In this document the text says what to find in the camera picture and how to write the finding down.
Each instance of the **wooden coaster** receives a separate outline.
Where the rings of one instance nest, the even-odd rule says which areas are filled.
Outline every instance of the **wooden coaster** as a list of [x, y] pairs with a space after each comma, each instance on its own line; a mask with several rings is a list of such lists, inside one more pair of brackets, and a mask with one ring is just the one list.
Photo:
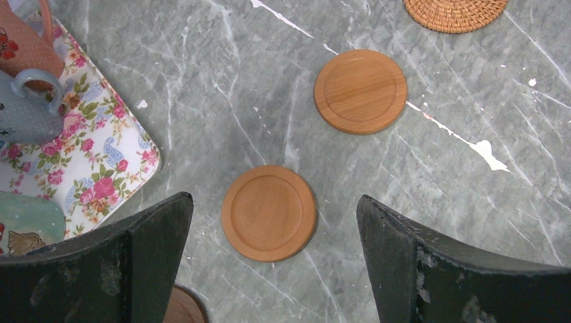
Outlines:
[[174, 286], [163, 323], [208, 323], [206, 309], [191, 292]]
[[368, 135], [398, 118], [407, 99], [407, 82], [390, 58], [373, 50], [351, 50], [325, 64], [314, 96], [319, 114], [333, 128]]
[[404, 0], [409, 15], [437, 32], [460, 34], [480, 29], [496, 19], [508, 0]]
[[242, 255], [273, 262], [295, 255], [315, 227], [315, 201], [309, 186], [281, 166], [243, 173], [222, 203], [222, 227]]

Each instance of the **marble surface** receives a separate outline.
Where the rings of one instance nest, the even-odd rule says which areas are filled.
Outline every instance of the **marble surface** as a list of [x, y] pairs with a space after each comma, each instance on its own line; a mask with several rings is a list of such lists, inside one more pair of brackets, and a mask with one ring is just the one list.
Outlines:
[[[162, 150], [162, 171], [114, 218], [181, 190], [194, 196], [176, 281], [212, 322], [375, 322], [361, 194], [491, 252], [571, 266], [565, 0], [511, 0], [491, 25], [459, 36], [422, 28], [401, 1], [52, 8]], [[321, 67], [354, 48], [390, 56], [407, 77], [404, 112], [375, 135], [334, 130], [313, 102]], [[136, 109], [141, 100], [148, 107]], [[220, 222], [227, 187], [263, 164], [297, 171], [318, 203], [309, 245], [275, 264], [235, 252]]]

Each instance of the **red flower pattern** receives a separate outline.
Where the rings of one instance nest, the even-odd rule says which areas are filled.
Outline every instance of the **red flower pattern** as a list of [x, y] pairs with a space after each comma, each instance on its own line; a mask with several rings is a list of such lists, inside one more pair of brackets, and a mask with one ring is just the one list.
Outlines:
[[113, 180], [109, 177], [103, 177], [99, 182], [93, 185], [93, 190], [95, 191], [96, 199], [103, 199], [115, 193], [115, 187], [113, 187]]
[[13, 59], [16, 57], [14, 52], [18, 51], [18, 44], [8, 39], [4, 28], [0, 28], [0, 57], [2, 59]]

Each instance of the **floral pattern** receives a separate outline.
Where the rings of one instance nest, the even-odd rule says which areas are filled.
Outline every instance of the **floral pattern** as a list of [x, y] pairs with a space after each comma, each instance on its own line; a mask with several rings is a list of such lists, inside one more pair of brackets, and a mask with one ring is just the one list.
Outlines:
[[14, 52], [18, 51], [18, 44], [8, 38], [4, 28], [0, 28], [0, 57], [2, 59], [13, 59]]
[[[38, 13], [28, 18], [34, 29], [41, 21]], [[75, 39], [53, 21], [54, 47], [65, 62], [63, 132], [42, 146], [0, 142], [0, 190], [59, 204], [71, 238], [97, 227], [139, 190], [160, 168], [160, 154]]]

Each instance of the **worn black paint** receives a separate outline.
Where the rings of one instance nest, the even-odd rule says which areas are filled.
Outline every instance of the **worn black paint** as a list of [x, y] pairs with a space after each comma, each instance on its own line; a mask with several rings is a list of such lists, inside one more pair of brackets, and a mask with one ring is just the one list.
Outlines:
[[366, 195], [357, 221], [383, 323], [571, 322], [569, 268], [469, 246]]
[[178, 193], [25, 256], [0, 258], [0, 322], [162, 322], [193, 212]]

